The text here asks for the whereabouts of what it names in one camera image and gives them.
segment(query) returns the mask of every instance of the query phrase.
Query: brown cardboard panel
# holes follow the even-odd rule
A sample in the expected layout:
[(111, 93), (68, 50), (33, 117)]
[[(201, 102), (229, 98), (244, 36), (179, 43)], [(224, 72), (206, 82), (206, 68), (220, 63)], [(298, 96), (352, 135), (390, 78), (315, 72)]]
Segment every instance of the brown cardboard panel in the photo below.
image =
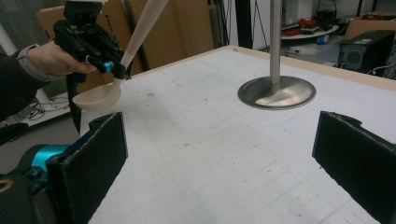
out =
[(369, 30), (394, 30), (396, 31), (396, 21), (368, 21), (363, 17), (358, 17), (349, 22), (346, 29), (345, 39), (353, 38)]
[[(45, 32), (48, 34), (49, 39), (53, 39), (55, 37), (53, 24), (56, 21), (65, 20), (64, 7), (45, 8), (37, 12), (36, 16)], [(119, 40), (122, 49), (126, 49), (131, 39), (132, 32), (120, 0), (109, 0), (105, 3), (102, 8), (102, 13), (98, 16), (96, 22)], [(135, 75), (141, 72), (143, 72), (143, 69), (140, 59), (135, 57), (133, 74)], [(78, 85), (78, 90), (84, 92), (94, 87), (111, 83), (112, 80), (112, 74), (103, 75), (95, 71), (87, 75), (87, 81), (85, 83)]]
[[(147, 0), (128, 0), (137, 23)], [(142, 49), (153, 69), (213, 49), (209, 12), (205, 0), (169, 0)]]

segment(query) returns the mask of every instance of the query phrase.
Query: metal stand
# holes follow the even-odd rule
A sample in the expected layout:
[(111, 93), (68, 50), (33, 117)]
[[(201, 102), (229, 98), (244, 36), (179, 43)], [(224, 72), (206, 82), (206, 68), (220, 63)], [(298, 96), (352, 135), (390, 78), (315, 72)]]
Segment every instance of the metal stand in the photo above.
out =
[(238, 91), (239, 99), (247, 105), (262, 109), (289, 109), (310, 102), (315, 87), (297, 77), (281, 77), (280, 27), (282, 0), (271, 0), (270, 76), (245, 83)]

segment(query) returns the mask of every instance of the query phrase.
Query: metal pole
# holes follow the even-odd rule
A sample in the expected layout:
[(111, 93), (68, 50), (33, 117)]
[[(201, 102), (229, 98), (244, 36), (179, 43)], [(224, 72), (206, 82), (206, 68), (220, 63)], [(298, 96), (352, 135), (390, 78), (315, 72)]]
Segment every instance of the metal pole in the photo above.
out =
[(271, 46), (270, 77), (273, 85), (280, 80), (280, 26), (282, 18), (282, 0), (271, 0)]

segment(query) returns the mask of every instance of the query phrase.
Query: computer tower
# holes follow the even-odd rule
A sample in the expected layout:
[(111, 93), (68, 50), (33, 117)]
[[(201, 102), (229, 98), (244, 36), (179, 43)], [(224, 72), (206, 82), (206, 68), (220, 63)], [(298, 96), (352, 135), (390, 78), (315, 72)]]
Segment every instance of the computer tower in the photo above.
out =
[(337, 67), (382, 77), (395, 31), (372, 30), (340, 44)]

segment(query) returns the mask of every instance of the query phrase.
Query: silver disc base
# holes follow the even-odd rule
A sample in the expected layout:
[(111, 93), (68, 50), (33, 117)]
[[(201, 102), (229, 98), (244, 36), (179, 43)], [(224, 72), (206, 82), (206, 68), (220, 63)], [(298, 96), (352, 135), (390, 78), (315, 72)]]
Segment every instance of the silver disc base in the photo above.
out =
[(270, 77), (259, 77), (245, 83), (238, 91), (239, 99), (261, 109), (290, 109), (314, 99), (315, 87), (297, 77), (279, 77), (273, 85)]

